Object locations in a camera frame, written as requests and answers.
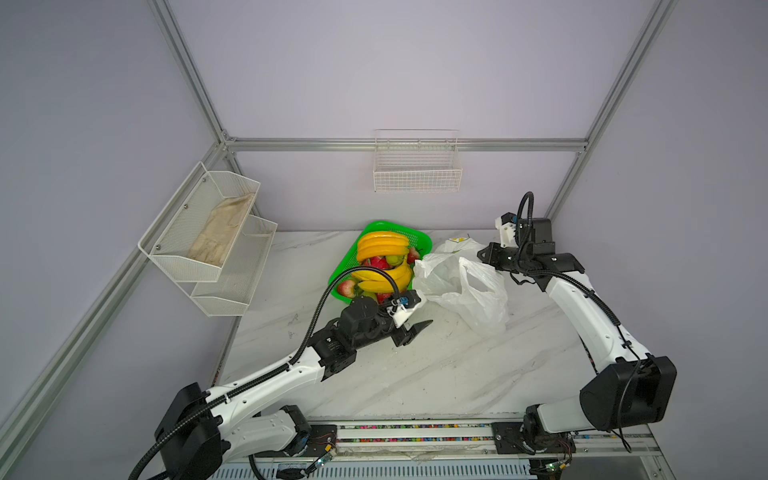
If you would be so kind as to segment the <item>white lemon print plastic bag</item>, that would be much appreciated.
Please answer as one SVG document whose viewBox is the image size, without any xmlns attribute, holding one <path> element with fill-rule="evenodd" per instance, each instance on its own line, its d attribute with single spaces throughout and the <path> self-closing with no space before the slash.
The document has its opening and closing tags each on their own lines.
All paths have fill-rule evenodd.
<svg viewBox="0 0 768 480">
<path fill-rule="evenodd" d="M 419 296 L 457 314 L 478 335 L 506 330 L 508 293 L 502 275 L 482 263 L 483 246 L 469 237 L 446 240 L 414 264 L 412 287 Z"/>
</svg>

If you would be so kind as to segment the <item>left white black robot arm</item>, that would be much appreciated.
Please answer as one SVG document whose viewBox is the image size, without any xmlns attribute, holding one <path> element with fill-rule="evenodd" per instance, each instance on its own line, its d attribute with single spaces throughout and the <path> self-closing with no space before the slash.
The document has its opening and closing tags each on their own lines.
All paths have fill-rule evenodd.
<svg viewBox="0 0 768 480">
<path fill-rule="evenodd" d="M 423 301 L 414 290 L 384 304 L 364 297 L 352 301 L 338 318 L 313 333 L 303 350 L 229 384 L 204 390 L 198 383 L 181 388 L 160 420 L 151 457 L 162 459 L 161 479 L 207 479 L 228 459 L 283 450 L 300 452 L 310 433 L 296 406 L 271 416 L 263 410 L 288 394 L 341 373 L 360 349 L 384 339 L 410 344 L 429 326 L 407 326 Z"/>
</svg>

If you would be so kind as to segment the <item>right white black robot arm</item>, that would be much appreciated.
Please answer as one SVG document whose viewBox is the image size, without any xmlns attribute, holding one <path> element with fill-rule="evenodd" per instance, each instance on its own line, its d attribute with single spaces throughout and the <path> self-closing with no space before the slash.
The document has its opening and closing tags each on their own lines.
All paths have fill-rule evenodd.
<svg viewBox="0 0 768 480">
<path fill-rule="evenodd" d="M 500 239 L 482 249 L 479 260 L 545 293 L 574 327 L 595 372 L 576 395 L 527 408 L 522 449 L 542 452 L 568 433 L 621 433 L 661 421 L 677 378 L 673 362 L 628 332 L 573 254 L 557 252 L 550 220 L 506 213 L 495 226 Z"/>
</svg>

